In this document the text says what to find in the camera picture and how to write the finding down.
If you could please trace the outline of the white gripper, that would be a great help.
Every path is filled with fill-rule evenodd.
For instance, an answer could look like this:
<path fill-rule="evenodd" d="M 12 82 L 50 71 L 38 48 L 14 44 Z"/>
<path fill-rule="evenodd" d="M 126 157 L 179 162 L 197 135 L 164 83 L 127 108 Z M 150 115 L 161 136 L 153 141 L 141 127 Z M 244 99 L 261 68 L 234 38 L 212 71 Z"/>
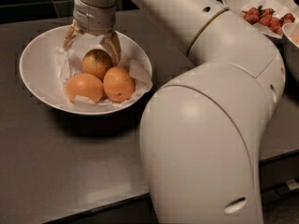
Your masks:
<path fill-rule="evenodd" d="M 85 33 L 104 35 L 100 44 L 111 55 L 113 64 L 117 65 L 121 60 L 121 44 L 118 34 L 112 31 L 116 22 L 115 6 L 95 7 L 75 0 L 73 16 L 74 20 L 64 37 L 64 49 L 69 50 L 74 41 Z"/>

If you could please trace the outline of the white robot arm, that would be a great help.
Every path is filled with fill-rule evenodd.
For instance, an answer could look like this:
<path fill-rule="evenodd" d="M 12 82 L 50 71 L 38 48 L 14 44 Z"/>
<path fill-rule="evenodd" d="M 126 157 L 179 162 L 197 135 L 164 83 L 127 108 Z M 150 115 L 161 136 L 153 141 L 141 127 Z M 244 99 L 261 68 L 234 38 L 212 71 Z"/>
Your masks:
<path fill-rule="evenodd" d="M 132 0 L 192 62 L 140 121 L 159 224 L 263 224 L 260 144 L 285 86 L 277 47 L 216 0 Z M 75 0 L 65 37 L 117 47 L 115 0 Z"/>

